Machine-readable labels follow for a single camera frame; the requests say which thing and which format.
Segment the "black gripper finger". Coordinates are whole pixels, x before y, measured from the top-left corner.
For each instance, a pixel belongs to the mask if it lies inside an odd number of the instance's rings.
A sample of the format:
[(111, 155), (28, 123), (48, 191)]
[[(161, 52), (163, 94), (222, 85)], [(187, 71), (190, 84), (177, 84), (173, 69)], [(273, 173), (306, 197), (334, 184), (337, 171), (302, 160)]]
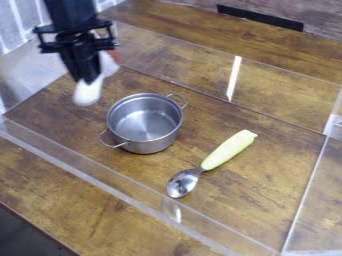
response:
[(60, 50), (60, 58), (75, 81), (82, 79), (78, 53), (72, 48)]
[(100, 57), (95, 47), (83, 42), (76, 47), (76, 62), (79, 66), (80, 78), (91, 84), (100, 75)]

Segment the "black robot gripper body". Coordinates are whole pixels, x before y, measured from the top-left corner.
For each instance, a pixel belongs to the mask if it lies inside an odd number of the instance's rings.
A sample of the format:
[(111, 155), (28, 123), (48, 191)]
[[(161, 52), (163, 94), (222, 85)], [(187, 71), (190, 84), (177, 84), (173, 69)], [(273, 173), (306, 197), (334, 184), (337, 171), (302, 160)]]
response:
[(43, 53), (60, 52), (76, 44), (82, 36), (95, 51), (115, 50), (119, 46), (111, 20), (98, 17), (92, 0), (43, 0), (51, 24), (39, 26), (34, 33)]

